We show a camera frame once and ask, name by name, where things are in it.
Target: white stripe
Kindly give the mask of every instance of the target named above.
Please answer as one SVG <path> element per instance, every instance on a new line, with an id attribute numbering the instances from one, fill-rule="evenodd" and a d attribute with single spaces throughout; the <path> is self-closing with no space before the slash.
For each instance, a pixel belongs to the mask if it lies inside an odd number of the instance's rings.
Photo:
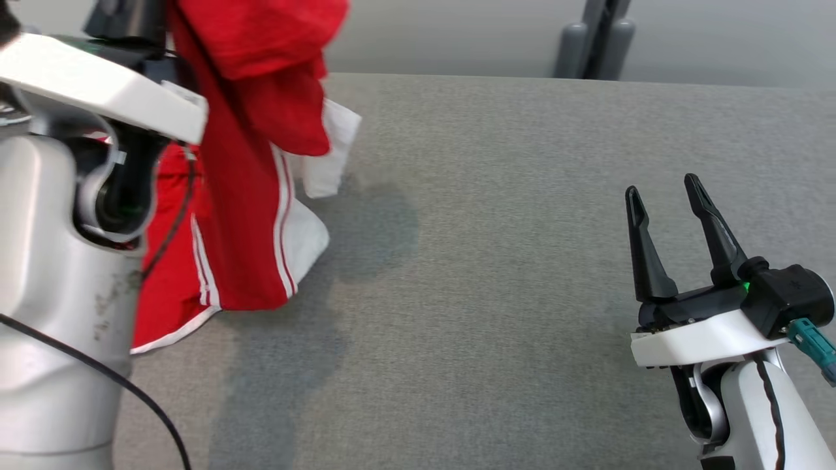
<path id="1" fill-rule="evenodd" d="M 150 350 L 155 350 L 164 346 L 173 345 L 177 341 L 182 340 L 183 338 L 197 331 L 197 329 L 203 326 L 203 324 L 205 324 L 214 314 L 220 311 L 221 308 L 217 307 L 216 305 L 207 307 L 205 310 L 197 314 L 195 318 L 190 319 L 188 322 L 186 322 L 186 324 L 180 327 L 179 330 L 169 333 L 168 335 L 165 335 L 156 341 L 151 341 L 150 343 L 146 343 L 142 346 L 134 348 L 130 350 L 130 353 L 142 354 Z"/>
<path id="2" fill-rule="evenodd" d="M 197 220 L 195 215 L 191 214 L 191 250 L 195 257 L 195 267 L 197 268 L 197 280 L 201 283 L 201 305 L 207 305 L 206 297 L 209 295 L 209 289 L 206 288 L 206 276 L 203 275 L 203 265 L 201 257 L 197 250 Z"/>
<path id="3" fill-rule="evenodd" d="M 293 295 L 295 284 L 290 277 L 290 273 L 284 268 L 286 260 L 282 255 L 282 246 L 284 244 L 282 220 L 290 208 L 288 202 L 293 197 L 293 188 L 291 187 L 292 185 L 287 183 L 288 178 L 284 172 L 284 154 L 282 150 L 276 146 L 271 147 L 273 148 L 273 162 L 276 164 L 276 172 L 278 173 L 278 213 L 276 214 L 276 222 L 273 224 L 273 253 L 276 255 L 276 268 L 278 269 L 279 278 L 282 279 L 284 292 L 290 297 Z"/>
<path id="4" fill-rule="evenodd" d="M 203 245 L 203 236 L 201 235 L 201 228 L 197 225 L 197 219 L 194 214 L 191 214 L 192 220 L 192 236 L 197 240 L 197 254 L 200 260 L 200 265 L 203 267 L 203 273 L 206 275 L 206 287 L 209 291 L 207 302 L 203 303 L 201 296 L 201 304 L 221 306 L 221 297 L 217 293 L 217 285 L 215 284 L 215 276 L 212 275 L 212 267 L 209 265 L 209 258 L 206 256 L 206 247 Z"/>
<path id="5" fill-rule="evenodd" d="M 296 186 L 293 184 L 293 170 L 290 169 L 290 162 L 288 161 L 288 154 L 285 151 L 281 151 L 279 156 L 282 157 L 282 161 L 284 162 L 284 165 L 282 165 L 282 168 L 284 168 L 286 166 L 288 168 L 288 171 L 290 171 L 290 173 L 291 173 L 290 178 L 289 178 L 289 180 L 290 180 L 290 187 L 289 187 L 290 197 L 291 197 L 291 199 L 296 199 Z"/>

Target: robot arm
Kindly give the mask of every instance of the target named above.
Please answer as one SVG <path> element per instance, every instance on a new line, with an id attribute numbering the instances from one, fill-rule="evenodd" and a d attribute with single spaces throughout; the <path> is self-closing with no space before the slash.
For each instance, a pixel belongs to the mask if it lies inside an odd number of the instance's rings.
<path id="1" fill-rule="evenodd" d="M 0 81 L 33 116 L 0 142 L 0 468 L 107 470 L 126 385 L 88 365 L 130 375 L 155 164 L 200 141 L 206 106 L 137 13 L 162 1 L 99 2 L 89 40 L 20 33 L 0 5 Z"/>
<path id="2" fill-rule="evenodd" d="M 638 190 L 627 190 L 642 303 L 631 343 L 636 364 L 670 369 L 704 470 L 836 469 L 775 349 L 791 340 L 788 333 L 794 339 L 808 331 L 812 339 L 816 325 L 830 322 L 830 288 L 801 266 L 776 270 L 763 258 L 747 259 L 699 178 L 686 175 L 685 184 L 714 268 L 712 286 L 682 294 L 656 253 Z M 709 361 L 715 364 L 703 370 Z"/>

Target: gray tablecloth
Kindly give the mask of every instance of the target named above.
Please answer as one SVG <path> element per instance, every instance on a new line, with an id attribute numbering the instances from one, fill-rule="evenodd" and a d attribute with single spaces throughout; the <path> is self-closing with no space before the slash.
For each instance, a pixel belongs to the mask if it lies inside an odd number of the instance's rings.
<path id="1" fill-rule="evenodd" d="M 275 312 L 136 361 L 197 469 L 699 468 L 664 370 L 635 366 L 624 189 L 681 290 L 710 282 L 682 177 L 750 256 L 836 279 L 836 94 L 336 74 L 365 118 L 332 243 Z M 836 449 L 836 392 L 785 365 Z M 178 468 L 124 400 L 117 468 Z"/>

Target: red cloth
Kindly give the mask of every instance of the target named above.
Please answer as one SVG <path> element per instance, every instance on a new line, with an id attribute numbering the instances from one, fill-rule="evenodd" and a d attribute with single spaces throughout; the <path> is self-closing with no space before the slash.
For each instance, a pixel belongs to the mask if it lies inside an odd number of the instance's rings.
<path id="1" fill-rule="evenodd" d="M 346 0 L 169 1 L 177 52 L 209 104 L 201 177 L 189 217 L 145 281 L 135 352 L 170 344 L 219 309 L 275 309 L 295 293 L 282 244 L 293 200 L 287 162 L 329 150 L 322 123 L 322 48 Z M 153 256 L 186 190 L 187 166 L 170 148 L 161 161 Z"/>

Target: black cable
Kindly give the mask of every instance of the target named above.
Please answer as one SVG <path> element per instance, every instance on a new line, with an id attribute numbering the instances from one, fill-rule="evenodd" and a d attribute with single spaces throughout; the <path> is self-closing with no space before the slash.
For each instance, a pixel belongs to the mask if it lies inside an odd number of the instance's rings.
<path id="1" fill-rule="evenodd" d="M 7 327 L 11 328 L 12 330 L 16 330 L 20 333 L 23 333 L 30 338 L 34 338 L 47 346 L 55 348 L 63 352 L 64 354 L 72 357 L 73 359 L 79 360 L 86 365 L 96 369 L 99 373 L 104 375 L 105 377 L 111 379 L 112 381 L 116 382 L 120 386 L 124 387 L 127 391 L 136 395 L 143 403 L 145 403 L 153 412 L 160 418 L 160 421 L 166 428 L 168 432 L 171 433 L 171 438 L 174 439 L 174 443 L 177 445 L 177 451 L 180 452 L 180 458 L 183 461 L 183 468 L 185 470 L 191 470 L 191 462 L 189 461 L 189 454 L 186 451 L 186 445 L 183 443 L 183 439 L 180 437 L 180 433 L 177 431 L 177 428 L 174 426 L 174 423 L 171 422 L 171 419 L 166 415 L 166 412 L 160 408 L 156 402 L 148 396 L 145 392 L 142 391 L 138 386 L 134 385 L 133 382 L 125 379 L 122 375 L 116 372 L 113 369 L 110 369 L 107 365 L 98 362 L 97 360 L 93 359 L 92 357 L 86 355 L 85 353 L 75 349 L 72 346 L 66 345 L 61 341 L 56 340 L 50 336 L 47 336 L 40 331 L 37 331 L 34 328 L 31 328 L 19 321 L 13 319 L 12 317 L 6 316 L 5 314 L 0 314 L 0 324 L 5 324 Z"/>
<path id="2" fill-rule="evenodd" d="M 763 390 L 767 393 L 769 406 L 772 411 L 772 422 L 775 423 L 775 447 L 778 450 L 778 457 L 775 461 L 775 470 L 784 470 L 784 463 L 787 460 L 784 447 L 783 423 L 781 422 L 781 410 L 778 409 L 778 398 L 775 396 L 775 389 L 772 387 L 772 381 L 769 379 L 767 367 L 763 364 L 763 358 L 756 357 L 755 364 L 757 364 L 757 374 L 761 376 L 763 381 Z"/>
<path id="3" fill-rule="evenodd" d="M 194 192 L 195 186 L 195 156 L 191 153 L 191 150 L 188 146 L 181 145 L 183 152 L 186 155 L 186 163 L 189 165 L 189 180 L 186 184 L 186 195 L 183 197 L 183 203 L 180 205 L 180 211 L 177 213 L 177 217 L 174 219 L 174 223 L 171 224 L 171 228 L 168 230 L 168 235 L 166 235 L 166 239 L 160 244 L 160 247 L 157 248 L 154 257 L 148 263 L 148 267 L 145 268 L 145 271 L 142 272 L 142 282 L 145 282 L 150 276 L 151 272 L 154 271 L 157 263 L 160 262 L 162 256 L 166 253 L 168 249 L 168 245 L 171 243 L 171 240 L 174 240 L 174 236 L 177 234 L 177 230 L 180 228 L 180 224 L 183 223 L 183 219 L 186 218 L 186 214 L 189 212 L 189 202 L 191 202 L 191 196 Z"/>

